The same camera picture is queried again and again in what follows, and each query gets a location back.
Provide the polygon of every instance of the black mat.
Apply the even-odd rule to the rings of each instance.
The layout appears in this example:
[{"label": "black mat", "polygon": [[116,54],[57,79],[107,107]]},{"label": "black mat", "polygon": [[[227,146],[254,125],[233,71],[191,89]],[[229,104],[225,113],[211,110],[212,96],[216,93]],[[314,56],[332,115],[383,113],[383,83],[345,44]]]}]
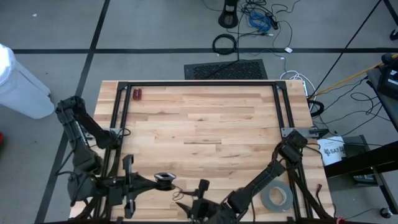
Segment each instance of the black mat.
[{"label": "black mat", "polygon": [[184,65],[184,73],[186,80],[268,79],[262,59]]}]

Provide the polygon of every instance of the roll of tape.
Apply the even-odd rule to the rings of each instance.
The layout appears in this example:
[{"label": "roll of tape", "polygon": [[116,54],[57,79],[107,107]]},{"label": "roll of tape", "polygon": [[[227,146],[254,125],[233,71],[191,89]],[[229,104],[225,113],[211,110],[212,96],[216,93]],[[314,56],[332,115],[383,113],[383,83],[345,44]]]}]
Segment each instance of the roll of tape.
[{"label": "roll of tape", "polygon": [[[275,204],[272,202],[270,196],[272,189],[276,189],[282,194],[283,199],[280,204]],[[260,198],[262,204],[272,212],[286,212],[292,208],[293,205],[293,194],[290,190],[290,187],[279,180],[273,180],[266,187],[264,187],[263,190],[260,191]]]}]

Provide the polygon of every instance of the cable bundle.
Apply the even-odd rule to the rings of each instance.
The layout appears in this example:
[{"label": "cable bundle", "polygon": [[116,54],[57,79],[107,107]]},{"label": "cable bundle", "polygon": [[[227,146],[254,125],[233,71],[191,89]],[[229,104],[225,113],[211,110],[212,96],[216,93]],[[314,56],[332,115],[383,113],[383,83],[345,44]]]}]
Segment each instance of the cable bundle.
[{"label": "cable bundle", "polygon": [[256,28],[261,32],[268,32],[271,28],[271,21],[265,15],[258,12],[250,12],[249,23],[250,27]]}]

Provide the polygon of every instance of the white bucket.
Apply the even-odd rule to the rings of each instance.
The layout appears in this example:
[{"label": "white bucket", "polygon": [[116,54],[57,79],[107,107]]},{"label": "white bucket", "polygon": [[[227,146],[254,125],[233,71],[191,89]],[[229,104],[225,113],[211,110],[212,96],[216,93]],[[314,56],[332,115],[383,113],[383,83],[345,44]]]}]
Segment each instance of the white bucket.
[{"label": "white bucket", "polygon": [[0,44],[0,104],[34,119],[52,114],[49,89],[27,70],[25,76],[17,64],[12,50]]}]

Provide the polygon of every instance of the butcher block tabletop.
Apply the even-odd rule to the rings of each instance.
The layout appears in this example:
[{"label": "butcher block tabletop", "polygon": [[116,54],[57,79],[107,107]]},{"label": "butcher block tabletop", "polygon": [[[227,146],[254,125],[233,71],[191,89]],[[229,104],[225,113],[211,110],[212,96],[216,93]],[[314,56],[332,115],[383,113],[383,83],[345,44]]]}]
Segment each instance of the butcher block tabletop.
[{"label": "butcher block tabletop", "polygon": [[[289,80],[286,84],[295,126],[312,127],[302,83]],[[94,120],[103,128],[108,128],[111,122],[117,85],[118,81],[103,81],[99,91]],[[137,85],[133,88],[142,90],[142,98],[137,101],[132,99],[132,95],[129,97],[126,128],[131,135],[123,139],[121,159],[133,154],[132,169],[145,178],[154,180],[155,173],[171,172],[177,176],[173,183],[187,191],[197,188],[200,179],[207,179],[210,186],[205,198],[221,202],[231,191],[244,187],[267,167],[271,153],[281,141],[271,86]],[[124,94],[125,91],[116,127],[121,120]],[[281,91],[279,98],[284,123],[287,124]],[[96,147],[93,150],[104,156],[104,150]],[[122,162],[119,164],[118,175],[124,175]],[[333,203],[320,155],[304,148],[303,167],[308,189],[315,196],[317,185],[322,184],[321,203],[333,215]],[[289,184],[286,172],[278,179]],[[131,220],[186,222],[186,214],[173,200],[176,191],[150,190],[140,194]],[[306,217],[298,188],[297,193],[301,216]],[[278,191],[272,191],[271,199],[279,203],[282,196]],[[191,196],[184,196],[180,202],[192,206]],[[253,203],[256,221],[286,221],[287,216],[294,217],[293,208],[283,213],[267,210],[259,194],[253,198]],[[83,202],[77,203],[70,216],[79,214],[84,206]],[[123,208],[124,205],[114,206],[111,219],[123,217]],[[242,221],[252,219],[253,212],[249,208]]]}]

